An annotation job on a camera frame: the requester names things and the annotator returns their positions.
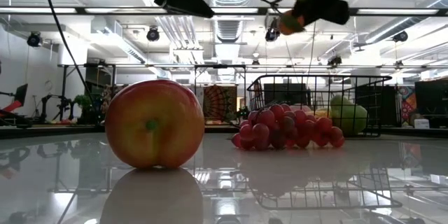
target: apple stem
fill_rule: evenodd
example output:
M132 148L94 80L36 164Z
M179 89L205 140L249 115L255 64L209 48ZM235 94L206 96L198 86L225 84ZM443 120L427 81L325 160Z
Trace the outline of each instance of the apple stem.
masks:
M146 129L148 130L155 130L157 127L157 122L155 120L150 120L146 123Z

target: grape bunch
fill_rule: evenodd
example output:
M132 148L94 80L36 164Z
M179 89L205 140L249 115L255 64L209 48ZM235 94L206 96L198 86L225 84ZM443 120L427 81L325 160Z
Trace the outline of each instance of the grape bunch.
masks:
M276 150L295 146L306 148L311 141L319 147L330 144L339 148L345 142L342 130L333 127L331 119L316 119L300 107L287 104L275 104L263 111L252 111L248 120L242 121L239 126L239 133L232 137L232 143L246 151L252 148L266 151L271 147Z

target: black wire basket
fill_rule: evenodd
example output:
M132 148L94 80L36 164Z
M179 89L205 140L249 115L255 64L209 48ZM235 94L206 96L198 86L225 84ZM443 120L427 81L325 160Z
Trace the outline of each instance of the black wire basket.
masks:
M346 137L381 134L382 91L390 76L283 74L258 77L247 88L251 111L287 104L308 115L329 117Z

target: black cable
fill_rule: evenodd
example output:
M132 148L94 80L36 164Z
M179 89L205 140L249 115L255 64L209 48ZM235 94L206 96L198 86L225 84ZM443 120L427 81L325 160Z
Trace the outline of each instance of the black cable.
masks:
M73 65L75 66L75 69L78 72L79 78L81 79L81 82L84 85L85 92L87 93L87 95L88 95L88 97L90 99L90 102L92 103L92 107L93 107L95 113L97 115L99 115L97 108L95 106L93 106L93 96L92 96L92 94L90 94L89 88L87 86L87 83L84 80L84 77L83 77L83 75L81 73L81 70L79 70L79 66L77 65L75 58L71 54L71 51L70 51L70 48L69 48L69 44L67 43L67 40L65 39L65 35L64 35L64 32L62 31L61 24L59 23L59 19L57 18L57 15L56 15L56 12L55 12L55 7L53 6L53 2L51 0L48 0L48 5L50 6L53 18L55 19L57 30L59 31L59 34L61 35L62 42L63 42L65 48L67 49L67 52L69 53L71 60L73 60Z

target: glossy table surface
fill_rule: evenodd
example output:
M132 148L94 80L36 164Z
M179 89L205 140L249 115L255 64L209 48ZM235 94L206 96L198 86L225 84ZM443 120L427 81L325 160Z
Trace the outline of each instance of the glossy table surface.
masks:
M0 223L448 223L448 141L261 153L230 137L171 171L133 170L104 134L0 141Z

